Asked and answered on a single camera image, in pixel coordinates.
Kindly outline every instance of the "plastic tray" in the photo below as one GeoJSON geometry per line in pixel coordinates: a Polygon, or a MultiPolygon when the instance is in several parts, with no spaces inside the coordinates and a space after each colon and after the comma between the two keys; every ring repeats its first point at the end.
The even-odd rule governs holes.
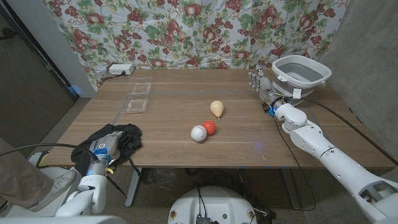
{"type": "Polygon", "coordinates": [[[148,95],[152,84],[152,77],[134,77],[133,87],[126,95],[123,103],[123,113],[143,113],[148,104],[148,95]]]}

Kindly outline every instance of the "person's leg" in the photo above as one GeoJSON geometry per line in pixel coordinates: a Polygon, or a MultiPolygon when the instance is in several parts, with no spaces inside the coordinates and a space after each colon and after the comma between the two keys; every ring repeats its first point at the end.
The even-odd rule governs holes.
{"type": "Polygon", "coordinates": [[[43,199],[54,183],[19,152],[0,157],[0,177],[0,196],[25,208],[43,199]]]}

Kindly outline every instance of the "white power strip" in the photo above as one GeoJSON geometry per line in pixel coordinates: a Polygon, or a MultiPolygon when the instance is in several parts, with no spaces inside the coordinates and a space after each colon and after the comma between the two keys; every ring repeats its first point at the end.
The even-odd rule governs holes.
{"type": "Polygon", "coordinates": [[[126,72],[125,75],[131,75],[134,71],[134,66],[131,64],[113,64],[109,68],[109,71],[112,75],[121,75],[122,72],[126,72]]]}

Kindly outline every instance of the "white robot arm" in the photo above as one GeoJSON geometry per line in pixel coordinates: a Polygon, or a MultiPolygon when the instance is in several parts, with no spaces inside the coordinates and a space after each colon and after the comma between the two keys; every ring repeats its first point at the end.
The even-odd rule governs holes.
{"type": "Polygon", "coordinates": [[[74,217],[99,214],[106,204],[106,168],[120,156],[118,150],[122,131],[115,131],[93,141],[90,150],[97,155],[98,161],[91,161],[87,175],[79,183],[80,192],[72,193],[67,202],[56,212],[56,217],[74,217]]]}
{"type": "Polygon", "coordinates": [[[282,102],[269,80],[257,66],[258,75],[249,73],[249,83],[266,102],[274,116],[283,121],[282,129],[292,142],[317,158],[344,186],[372,223],[398,216],[398,184],[378,177],[347,156],[322,133],[307,115],[289,103],[282,102]]]}

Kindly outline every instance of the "floral backdrop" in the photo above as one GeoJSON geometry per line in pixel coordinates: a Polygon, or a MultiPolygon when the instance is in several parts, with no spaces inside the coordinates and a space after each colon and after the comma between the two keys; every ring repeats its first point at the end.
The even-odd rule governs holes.
{"type": "Polygon", "coordinates": [[[113,63],[251,68],[317,58],[349,0],[42,0],[94,88],[113,63]]]}

